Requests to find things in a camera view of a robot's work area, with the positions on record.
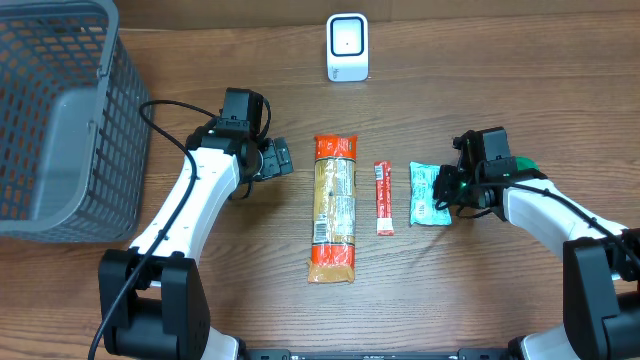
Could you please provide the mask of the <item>green lid jar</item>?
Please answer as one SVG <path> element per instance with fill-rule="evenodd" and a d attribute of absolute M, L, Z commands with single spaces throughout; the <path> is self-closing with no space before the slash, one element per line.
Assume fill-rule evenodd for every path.
<path fill-rule="evenodd" d="M 535 169 L 538 170 L 539 166 L 537 165 L 537 163 L 527 157 L 517 157 L 516 158 L 516 165 L 517 165 L 517 169 L 519 171 L 525 171 L 525 170 L 530 170 L 530 169 Z"/>

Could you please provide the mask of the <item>red sachet stick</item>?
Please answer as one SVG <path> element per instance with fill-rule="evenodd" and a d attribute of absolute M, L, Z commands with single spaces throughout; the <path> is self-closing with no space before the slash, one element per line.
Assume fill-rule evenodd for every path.
<path fill-rule="evenodd" d="M 393 236 L 391 162 L 388 160 L 374 163 L 376 180 L 376 232 L 379 236 Z"/>

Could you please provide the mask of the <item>spaghetti pack orange ends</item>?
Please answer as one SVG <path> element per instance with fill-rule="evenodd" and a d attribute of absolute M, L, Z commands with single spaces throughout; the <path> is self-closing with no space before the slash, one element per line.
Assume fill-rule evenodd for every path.
<path fill-rule="evenodd" d="M 310 283 L 352 283 L 356 250 L 355 136 L 315 137 Z"/>

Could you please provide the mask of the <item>mint green wipes pack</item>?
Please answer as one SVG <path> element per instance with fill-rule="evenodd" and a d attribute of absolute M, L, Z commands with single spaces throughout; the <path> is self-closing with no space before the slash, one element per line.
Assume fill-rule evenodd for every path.
<path fill-rule="evenodd" d="M 449 210 L 437 210 L 434 187 L 440 167 L 411 162 L 410 224 L 425 226 L 449 226 L 452 224 Z"/>

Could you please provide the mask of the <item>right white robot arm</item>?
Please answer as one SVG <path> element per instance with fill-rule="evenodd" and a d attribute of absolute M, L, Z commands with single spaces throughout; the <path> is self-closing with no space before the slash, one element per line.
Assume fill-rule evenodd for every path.
<path fill-rule="evenodd" d="M 526 158 L 443 165 L 438 209 L 473 208 L 531 234 L 563 264 L 560 325 L 510 341 L 509 359 L 632 359 L 639 355 L 639 231 L 606 220 L 562 194 Z"/>

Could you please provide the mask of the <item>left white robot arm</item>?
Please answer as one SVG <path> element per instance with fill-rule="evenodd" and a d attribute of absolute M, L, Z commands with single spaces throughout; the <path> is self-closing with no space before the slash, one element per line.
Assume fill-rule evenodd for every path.
<path fill-rule="evenodd" d="M 198 263 L 214 222 L 241 182 L 230 140 L 207 136 L 186 157 L 152 223 L 99 264 L 102 323 L 91 345 L 135 359 L 246 358 L 242 340 L 212 327 Z"/>

